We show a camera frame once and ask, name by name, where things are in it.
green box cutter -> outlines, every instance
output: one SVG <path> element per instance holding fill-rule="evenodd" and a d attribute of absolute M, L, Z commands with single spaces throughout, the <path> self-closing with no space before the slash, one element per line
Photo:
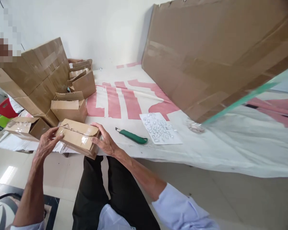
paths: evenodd
<path fill-rule="evenodd" d="M 125 137 L 128 137 L 129 139 L 137 142 L 138 144 L 145 144 L 148 141 L 147 138 L 139 137 L 136 134 L 128 132 L 128 131 L 126 131 L 124 129 L 115 128 L 115 130 L 117 132 L 119 132 L 120 134 L 123 134 Z"/>

small plastic bag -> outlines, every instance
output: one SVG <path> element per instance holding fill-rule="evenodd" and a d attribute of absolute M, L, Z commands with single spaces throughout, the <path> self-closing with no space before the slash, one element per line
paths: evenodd
<path fill-rule="evenodd" d="M 200 133 L 205 132 L 205 128 L 203 127 L 202 124 L 196 123 L 196 122 L 192 121 L 190 118 L 188 118 L 188 120 L 187 120 L 187 127 L 188 127 L 188 129 L 190 129 L 194 133 L 200 134 Z"/>

shirt cuff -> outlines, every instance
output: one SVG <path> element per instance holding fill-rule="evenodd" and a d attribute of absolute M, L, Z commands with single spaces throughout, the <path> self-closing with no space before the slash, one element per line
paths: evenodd
<path fill-rule="evenodd" d="M 170 229 L 219 229 L 208 212 L 169 183 L 152 205 L 160 220 Z"/>
<path fill-rule="evenodd" d="M 32 225 L 23 226 L 23 227 L 11 226 L 10 230 L 44 230 L 44 225 L 45 225 L 45 222 L 42 221 L 38 224 L 32 224 Z"/>

red plastic chair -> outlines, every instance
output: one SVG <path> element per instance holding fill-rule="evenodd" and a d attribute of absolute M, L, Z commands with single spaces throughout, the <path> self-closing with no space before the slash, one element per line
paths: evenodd
<path fill-rule="evenodd" d="M 18 116 L 18 114 L 13 110 L 8 98 L 0 104 L 0 114 L 6 118 L 14 118 Z"/>

white paper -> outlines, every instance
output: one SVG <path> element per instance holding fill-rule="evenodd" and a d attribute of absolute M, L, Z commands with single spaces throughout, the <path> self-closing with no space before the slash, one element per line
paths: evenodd
<path fill-rule="evenodd" d="M 154 144 L 183 144 L 177 130 L 161 113 L 140 114 L 140 118 Z"/>

